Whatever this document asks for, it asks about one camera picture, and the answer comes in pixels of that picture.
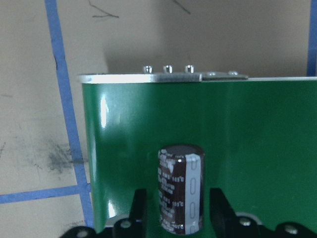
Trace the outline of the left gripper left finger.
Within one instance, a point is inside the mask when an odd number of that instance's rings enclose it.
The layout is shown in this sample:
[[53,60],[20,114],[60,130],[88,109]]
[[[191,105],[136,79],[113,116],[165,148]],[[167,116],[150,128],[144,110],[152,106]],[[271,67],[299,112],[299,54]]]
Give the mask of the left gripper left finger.
[[114,238],[145,238],[147,215],[147,191],[135,190],[129,216],[115,222],[112,229]]

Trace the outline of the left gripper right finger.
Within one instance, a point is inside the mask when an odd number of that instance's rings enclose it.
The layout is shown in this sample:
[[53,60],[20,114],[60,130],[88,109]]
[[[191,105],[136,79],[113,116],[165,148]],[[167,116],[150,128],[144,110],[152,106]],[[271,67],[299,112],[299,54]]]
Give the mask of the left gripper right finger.
[[220,188],[210,189],[210,221],[217,238],[259,238],[257,222],[234,212]]

